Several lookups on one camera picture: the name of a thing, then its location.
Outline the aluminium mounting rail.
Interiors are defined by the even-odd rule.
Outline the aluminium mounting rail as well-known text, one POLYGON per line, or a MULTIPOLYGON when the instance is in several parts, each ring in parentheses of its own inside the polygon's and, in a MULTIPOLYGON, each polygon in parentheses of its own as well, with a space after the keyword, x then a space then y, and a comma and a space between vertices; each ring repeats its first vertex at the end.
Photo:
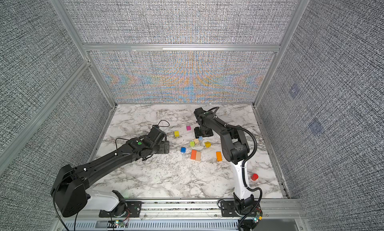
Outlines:
MULTIPOLYGON (((218 220, 240 219, 232 209, 224 211, 218 199, 127 199, 131 220, 218 220)), ((292 219, 307 221, 298 199, 262 199, 262 220, 292 219)))

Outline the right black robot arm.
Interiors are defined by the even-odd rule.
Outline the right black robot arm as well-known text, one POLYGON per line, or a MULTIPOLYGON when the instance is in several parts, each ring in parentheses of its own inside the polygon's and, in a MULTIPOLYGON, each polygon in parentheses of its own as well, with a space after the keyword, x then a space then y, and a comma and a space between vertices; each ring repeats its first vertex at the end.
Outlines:
POLYGON ((253 194, 257 189, 250 187, 247 172, 247 162, 257 151, 257 141, 245 128, 221 120, 216 115, 217 110, 218 107, 208 111, 201 107, 197 108, 194 115, 199 126, 194 129, 194 133, 197 138, 212 137, 214 133, 220 136, 222 154, 231 163, 234 173, 235 210, 244 216, 257 204, 253 194))

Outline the natural tan wood block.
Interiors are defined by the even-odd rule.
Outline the natural tan wood block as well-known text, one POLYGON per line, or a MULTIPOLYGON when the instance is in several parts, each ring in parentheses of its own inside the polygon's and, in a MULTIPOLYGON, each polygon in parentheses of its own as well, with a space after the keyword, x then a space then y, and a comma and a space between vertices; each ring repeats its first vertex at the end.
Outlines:
POLYGON ((201 154, 202 154, 201 152, 196 153, 196 159, 195 159, 196 161, 198 161, 198 162, 201 161, 201 154))

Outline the orange wood block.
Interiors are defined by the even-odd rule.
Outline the orange wood block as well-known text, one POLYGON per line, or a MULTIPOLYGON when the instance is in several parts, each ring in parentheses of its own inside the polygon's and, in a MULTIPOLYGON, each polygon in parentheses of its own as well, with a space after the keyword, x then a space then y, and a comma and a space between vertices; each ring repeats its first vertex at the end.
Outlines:
POLYGON ((216 152, 216 159, 217 159, 217 162, 221 162, 223 160, 221 152, 216 152))

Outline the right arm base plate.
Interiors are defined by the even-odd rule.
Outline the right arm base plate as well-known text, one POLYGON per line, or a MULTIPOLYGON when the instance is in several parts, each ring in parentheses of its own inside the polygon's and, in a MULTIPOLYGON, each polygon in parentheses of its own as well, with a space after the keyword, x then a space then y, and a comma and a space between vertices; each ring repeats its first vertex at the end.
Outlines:
POLYGON ((248 208, 244 208, 241 212, 237 211, 233 200, 228 200, 228 201, 219 200, 218 207, 220 208, 222 216, 225 218, 242 217, 248 214, 251 210, 252 210, 252 212, 250 213, 251 217, 259 218, 263 216, 263 211, 261 210, 260 206, 254 209, 254 205, 251 205, 248 208))

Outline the red-orange wood block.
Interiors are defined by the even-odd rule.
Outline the red-orange wood block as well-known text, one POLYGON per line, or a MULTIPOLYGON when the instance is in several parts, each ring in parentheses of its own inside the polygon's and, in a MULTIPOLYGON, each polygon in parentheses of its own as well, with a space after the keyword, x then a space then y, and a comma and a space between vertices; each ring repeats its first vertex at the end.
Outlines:
POLYGON ((191 159, 192 159, 192 160, 195 160, 196 157, 197 157, 197 150, 192 150, 192 151, 191 151, 191 159))

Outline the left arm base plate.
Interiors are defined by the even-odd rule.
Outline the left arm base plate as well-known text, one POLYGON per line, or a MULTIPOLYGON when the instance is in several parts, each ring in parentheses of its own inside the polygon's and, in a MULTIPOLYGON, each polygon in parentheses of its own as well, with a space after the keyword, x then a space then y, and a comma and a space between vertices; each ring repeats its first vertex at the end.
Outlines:
POLYGON ((112 211, 100 210, 99 218, 138 218, 142 209, 141 201, 126 201, 125 204, 118 204, 112 211))

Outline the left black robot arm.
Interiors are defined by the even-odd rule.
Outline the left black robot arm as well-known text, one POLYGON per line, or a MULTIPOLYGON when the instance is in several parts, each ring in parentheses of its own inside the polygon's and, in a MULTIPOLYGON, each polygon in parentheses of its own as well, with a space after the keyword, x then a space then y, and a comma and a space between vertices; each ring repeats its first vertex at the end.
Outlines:
POLYGON ((92 162, 72 167, 60 168, 51 190, 54 203, 63 217, 76 215, 81 210, 102 210, 115 217, 127 214, 125 198, 116 190, 105 195, 88 191, 96 181, 107 174, 139 159, 146 160, 154 154, 168 154, 170 142, 159 141, 154 144, 133 138, 115 151, 92 162))

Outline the red wood cylinder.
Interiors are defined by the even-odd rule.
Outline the red wood cylinder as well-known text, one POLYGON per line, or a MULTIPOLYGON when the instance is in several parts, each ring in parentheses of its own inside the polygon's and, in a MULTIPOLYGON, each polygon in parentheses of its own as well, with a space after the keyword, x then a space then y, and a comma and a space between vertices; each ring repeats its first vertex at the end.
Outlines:
POLYGON ((253 181, 257 181, 257 180, 259 179, 259 175, 258 175, 258 174, 253 174, 252 177, 251 177, 251 179, 252 179, 253 181))

